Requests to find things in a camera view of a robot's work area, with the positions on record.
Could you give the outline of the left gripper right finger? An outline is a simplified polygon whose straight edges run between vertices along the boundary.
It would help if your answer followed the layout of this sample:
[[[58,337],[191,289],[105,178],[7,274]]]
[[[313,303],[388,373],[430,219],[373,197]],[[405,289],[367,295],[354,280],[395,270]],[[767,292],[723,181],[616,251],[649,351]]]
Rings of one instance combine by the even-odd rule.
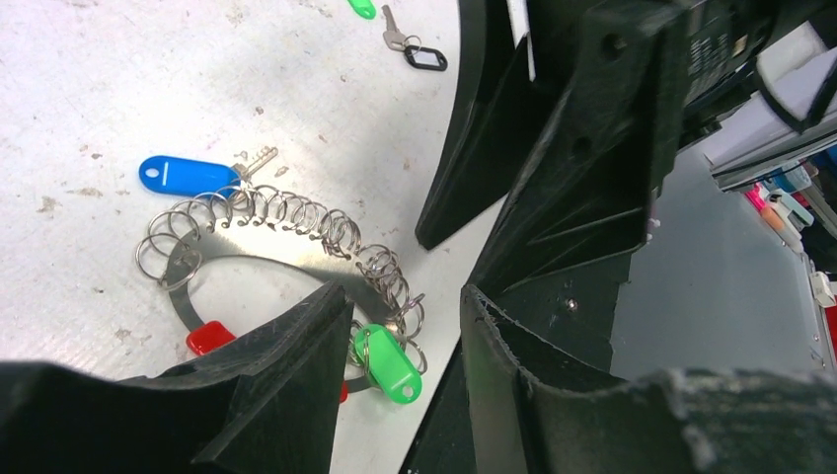
[[[665,369],[559,396],[559,473],[832,473],[836,377]]]

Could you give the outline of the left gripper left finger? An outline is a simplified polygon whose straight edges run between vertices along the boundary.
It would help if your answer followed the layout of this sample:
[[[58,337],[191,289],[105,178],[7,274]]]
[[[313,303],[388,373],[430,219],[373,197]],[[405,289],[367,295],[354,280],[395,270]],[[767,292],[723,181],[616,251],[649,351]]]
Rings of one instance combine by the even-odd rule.
[[[5,473],[326,473],[353,302],[327,283],[157,377],[1,366]]]

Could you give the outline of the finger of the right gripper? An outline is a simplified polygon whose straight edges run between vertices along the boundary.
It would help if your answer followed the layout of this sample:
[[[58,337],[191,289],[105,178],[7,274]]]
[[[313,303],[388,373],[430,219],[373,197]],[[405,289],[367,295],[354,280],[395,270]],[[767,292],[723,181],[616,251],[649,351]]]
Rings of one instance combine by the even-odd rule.
[[[432,250],[506,195],[533,139],[528,39],[504,1],[462,1],[456,94],[415,235]]]

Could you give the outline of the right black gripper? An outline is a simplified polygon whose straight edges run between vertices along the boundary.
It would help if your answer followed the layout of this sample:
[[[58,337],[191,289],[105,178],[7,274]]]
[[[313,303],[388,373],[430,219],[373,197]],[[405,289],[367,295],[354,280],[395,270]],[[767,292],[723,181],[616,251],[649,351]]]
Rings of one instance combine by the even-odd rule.
[[[755,91],[758,56],[832,1],[530,1],[535,80],[559,97],[525,146],[469,282],[498,296],[629,254],[677,148]]]

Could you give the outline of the green key tag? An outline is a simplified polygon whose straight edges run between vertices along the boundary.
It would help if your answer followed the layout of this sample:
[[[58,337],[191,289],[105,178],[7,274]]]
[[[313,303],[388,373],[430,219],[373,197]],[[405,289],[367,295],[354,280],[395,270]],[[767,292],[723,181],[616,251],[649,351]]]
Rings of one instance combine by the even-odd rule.
[[[392,402],[411,404],[420,396],[419,370],[388,329],[363,326],[354,335],[353,348],[365,372]]]

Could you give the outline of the large keyring with red sleeve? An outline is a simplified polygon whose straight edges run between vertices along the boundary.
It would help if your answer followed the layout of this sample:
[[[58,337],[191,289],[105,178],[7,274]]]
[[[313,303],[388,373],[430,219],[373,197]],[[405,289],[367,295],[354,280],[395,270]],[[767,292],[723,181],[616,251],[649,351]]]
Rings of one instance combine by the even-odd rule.
[[[227,186],[185,198],[148,222],[135,249],[136,266],[168,293],[189,331],[187,344],[194,354],[206,355],[235,339],[222,323],[199,316],[189,290],[208,264],[233,258],[278,264],[343,287],[361,312],[350,323],[346,364],[352,372],[343,383],[344,395],[381,391],[353,348],[355,333],[368,324],[381,325],[395,336],[422,381],[428,369],[418,343],[424,296],[411,290],[398,254],[364,241],[345,211],[268,185]]]

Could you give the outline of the black key tag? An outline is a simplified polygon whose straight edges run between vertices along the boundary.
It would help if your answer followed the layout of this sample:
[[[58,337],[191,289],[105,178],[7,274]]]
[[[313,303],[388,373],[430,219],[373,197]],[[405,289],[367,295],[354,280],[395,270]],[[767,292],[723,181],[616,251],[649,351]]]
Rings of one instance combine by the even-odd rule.
[[[407,63],[415,69],[442,72],[448,68],[446,56],[438,49],[407,45],[404,57]]]

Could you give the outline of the silver key with black tag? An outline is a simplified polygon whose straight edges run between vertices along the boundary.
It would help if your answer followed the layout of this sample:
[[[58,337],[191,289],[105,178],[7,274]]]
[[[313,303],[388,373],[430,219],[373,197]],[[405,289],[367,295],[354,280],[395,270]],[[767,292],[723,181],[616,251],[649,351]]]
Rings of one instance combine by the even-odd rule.
[[[421,39],[416,35],[405,35],[398,28],[389,5],[383,5],[381,11],[386,23],[385,31],[382,34],[387,47],[399,52],[404,52],[409,46],[420,47]]]

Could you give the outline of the green capped key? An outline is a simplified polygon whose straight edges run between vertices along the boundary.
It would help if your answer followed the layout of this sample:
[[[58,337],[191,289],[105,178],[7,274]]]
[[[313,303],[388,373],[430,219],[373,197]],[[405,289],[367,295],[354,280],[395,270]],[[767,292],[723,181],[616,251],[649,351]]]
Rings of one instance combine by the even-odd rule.
[[[373,20],[377,10],[372,0],[347,0],[352,11],[364,20]]]

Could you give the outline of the silver key on blue tag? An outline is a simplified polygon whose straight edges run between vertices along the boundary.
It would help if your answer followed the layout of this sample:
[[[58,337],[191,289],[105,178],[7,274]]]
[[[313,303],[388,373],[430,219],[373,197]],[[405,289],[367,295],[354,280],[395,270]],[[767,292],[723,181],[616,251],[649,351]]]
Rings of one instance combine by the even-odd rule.
[[[278,155],[278,149],[274,146],[264,146],[251,156],[246,150],[235,154],[238,162],[232,166],[240,182],[250,182],[253,176]]]

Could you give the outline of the blue key tag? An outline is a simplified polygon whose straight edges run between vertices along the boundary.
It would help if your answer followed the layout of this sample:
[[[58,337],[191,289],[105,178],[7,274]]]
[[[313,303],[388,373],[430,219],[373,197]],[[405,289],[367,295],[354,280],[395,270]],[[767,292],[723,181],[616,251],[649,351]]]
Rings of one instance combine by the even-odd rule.
[[[166,155],[145,159],[138,176],[151,192],[189,198],[240,182],[240,176],[228,166]]]

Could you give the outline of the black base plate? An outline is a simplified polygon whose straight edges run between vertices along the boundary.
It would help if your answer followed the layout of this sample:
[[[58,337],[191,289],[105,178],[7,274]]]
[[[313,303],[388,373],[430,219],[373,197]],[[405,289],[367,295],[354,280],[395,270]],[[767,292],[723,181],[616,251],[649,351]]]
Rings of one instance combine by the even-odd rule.
[[[401,466],[404,473],[559,473],[559,396],[620,384],[615,307],[631,256],[538,277],[490,298],[465,289],[465,329]]]

